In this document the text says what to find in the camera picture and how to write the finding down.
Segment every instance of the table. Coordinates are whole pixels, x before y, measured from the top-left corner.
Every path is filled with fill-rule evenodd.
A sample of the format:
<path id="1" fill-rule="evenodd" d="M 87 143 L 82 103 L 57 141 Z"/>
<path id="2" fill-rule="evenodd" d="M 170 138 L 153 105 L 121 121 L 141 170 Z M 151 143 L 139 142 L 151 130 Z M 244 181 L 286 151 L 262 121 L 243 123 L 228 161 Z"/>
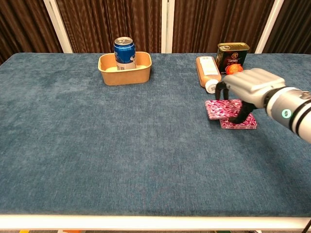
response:
<path id="1" fill-rule="evenodd" d="M 0 66 L 0 229 L 304 228 L 311 146 L 263 109 L 256 130 L 210 121 L 195 68 L 206 54 L 152 54 L 150 80 L 123 86 L 103 84 L 100 55 Z M 311 90 L 310 64 L 248 54 L 244 68 Z"/>

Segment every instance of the tin can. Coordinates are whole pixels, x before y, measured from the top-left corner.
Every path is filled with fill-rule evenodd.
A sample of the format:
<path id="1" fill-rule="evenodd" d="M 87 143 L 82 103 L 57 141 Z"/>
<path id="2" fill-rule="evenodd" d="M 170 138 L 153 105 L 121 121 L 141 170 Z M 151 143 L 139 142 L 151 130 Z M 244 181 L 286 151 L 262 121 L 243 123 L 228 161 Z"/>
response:
<path id="1" fill-rule="evenodd" d="M 249 46 L 246 43 L 221 43 L 218 44 L 216 65 L 221 74 L 226 74 L 229 65 L 240 64 L 243 66 Z"/>
<path id="2" fill-rule="evenodd" d="M 115 39 L 114 52 L 118 70 L 136 68 L 135 44 L 131 38 Z"/>

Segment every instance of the robotic arm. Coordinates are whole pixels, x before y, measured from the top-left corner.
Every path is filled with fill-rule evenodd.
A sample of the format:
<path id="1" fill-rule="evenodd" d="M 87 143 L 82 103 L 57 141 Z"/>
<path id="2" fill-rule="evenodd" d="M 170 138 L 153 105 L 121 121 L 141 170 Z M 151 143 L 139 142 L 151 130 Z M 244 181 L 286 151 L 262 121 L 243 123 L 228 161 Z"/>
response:
<path id="1" fill-rule="evenodd" d="M 267 114 L 311 143 L 311 94 L 295 87 L 287 87 L 285 80 L 266 70 L 254 68 L 233 75 L 227 75 L 216 85 L 216 99 L 224 99 L 233 91 L 241 100 L 242 108 L 233 123 L 244 122 L 247 116 L 258 108 L 265 108 Z"/>

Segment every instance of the can lid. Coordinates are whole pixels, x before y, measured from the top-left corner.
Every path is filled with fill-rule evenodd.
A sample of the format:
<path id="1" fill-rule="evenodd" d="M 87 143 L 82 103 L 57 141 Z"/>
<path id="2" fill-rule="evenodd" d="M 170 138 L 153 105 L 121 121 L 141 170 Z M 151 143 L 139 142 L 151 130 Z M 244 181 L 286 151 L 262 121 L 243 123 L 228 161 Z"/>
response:
<path id="1" fill-rule="evenodd" d="M 218 81 L 216 79 L 211 79 L 208 80 L 205 83 L 205 90 L 210 93 L 210 94 L 214 94 L 215 93 L 215 89 L 216 89 L 216 84 L 218 83 Z"/>
<path id="2" fill-rule="evenodd" d="M 116 45 L 129 45 L 133 42 L 133 40 L 129 37 L 119 37 L 115 39 L 115 44 Z"/>

